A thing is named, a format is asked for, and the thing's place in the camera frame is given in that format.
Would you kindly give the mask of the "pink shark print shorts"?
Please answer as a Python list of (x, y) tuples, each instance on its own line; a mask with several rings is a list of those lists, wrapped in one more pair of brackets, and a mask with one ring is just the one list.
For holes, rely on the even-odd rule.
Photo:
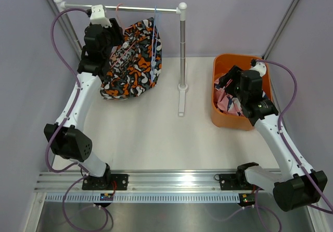
[(227, 94), (224, 88), (219, 86), (218, 79), (214, 81), (213, 103), (221, 113), (238, 117), (244, 116), (238, 98)]

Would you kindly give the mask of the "pink wire hanger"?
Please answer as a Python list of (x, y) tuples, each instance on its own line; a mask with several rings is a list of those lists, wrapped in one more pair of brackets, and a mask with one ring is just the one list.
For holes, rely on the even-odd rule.
[[(120, 23), (120, 25), (121, 25), (122, 32), (124, 33), (124, 31), (126, 30), (126, 28), (124, 27), (124, 24), (122, 23), (121, 18), (120, 18), (119, 15), (118, 15), (119, 7), (122, 6), (122, 5), (123, 5), (122, 3), (119, 3), (119, 4), (116, 6), (116, 18), (117, 18), (117, 20), (119, 21), (119, 23)], [(122, 47), (123, 49), (126, 49), (126, 51), (123, 52), (122, 56), (121, 56), (120, 58), (118, 58), (118, 59), (116, 60), (115, 63), (112, 62), (112, 63), (110, 64), (110, 67), (113, 68), (113, 67), (115, 66), (115, 64), (116, 64), (117, 62), (119, 62), (119, 61), (121, 60), (121, 58), (122, 58), (126, 53), (128, 53), (129, 50), (130, 50), (130, 49), (131, 49), (136, 43), (137, 43), (137, 42), (134, 41), (131, 45), (129, 45), (128, 42), (124, 42), (123, 45), (122, 45), (121, 47)]]

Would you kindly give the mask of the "orange black camouflage shorts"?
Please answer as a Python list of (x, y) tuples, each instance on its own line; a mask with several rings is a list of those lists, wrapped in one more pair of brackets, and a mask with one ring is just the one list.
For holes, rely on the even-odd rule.
[[(159, 75), (151, 84), (151, 39), (153, 30), (153, 17), (138, 21), (124, 31), (124, 42), (131, 45), (137, 43), (126, 53), (113, 68), (106, 73), (100, 87), (100, 94), (107, 100), (125, 100), (138, 97), (156, 86), (162, 70), (162, 42), (159, 33), (158, 56), (161, 58)], [(123, 49), (118, 46), (110, 55), (110, 64), (120, 58)]]

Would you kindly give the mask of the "blue wire hanger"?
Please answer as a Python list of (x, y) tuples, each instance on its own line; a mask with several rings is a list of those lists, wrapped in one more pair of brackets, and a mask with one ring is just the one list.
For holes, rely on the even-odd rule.
[(161, 65), (161, 58), (157, 58), (158, 54), (158, 40), (159, 40), (159, 22), (160, 14), (157, 11), (157, 7), (154, 9), (153, 17), (153, 30), (151, 39), (151, 70), (150, 70), (150, 80), (151, 84), (155, 82), (155, 78), (159, 75), (159, 66)]

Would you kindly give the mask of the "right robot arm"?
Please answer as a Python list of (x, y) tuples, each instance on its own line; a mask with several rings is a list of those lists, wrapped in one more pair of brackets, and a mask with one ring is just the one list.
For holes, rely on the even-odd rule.
[(274, 174), (254, 162), (243, 164), (237, 168), (236, 184), (242, 189), (255, 185), (265, 190), (287, 212), (319, 202), (327, 176), (323, 171), (315, 171), (304, 159), (282, 126), (282, 115), (270, 99), (263, 97), (265, 74), (263, 62), (256, 62), (249, 70), (232, 66), (219, 79), (219, 85), (237, 97), (243, 115), (264, 138), (281, 171)]

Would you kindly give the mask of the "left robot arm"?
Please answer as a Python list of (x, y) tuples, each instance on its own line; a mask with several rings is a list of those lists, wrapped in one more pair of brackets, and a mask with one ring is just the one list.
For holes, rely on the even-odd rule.
[(100, 89), (110, 67), (111, 51), (124, 43), (124, 37), (114, 18), (91, 21), (84, 34), (85, 45), (74, 73), (74, 89), (59, 118), (44, 128), (48, 141), (45, 155), (53, 153), (84, 170), (88, 174), (82, 186), (84, 190), (111, 190), (117, 185), (116, 179), (111, 175), (110, 166), (93, 153), (93, 142), (83, 128), (93, 95)]

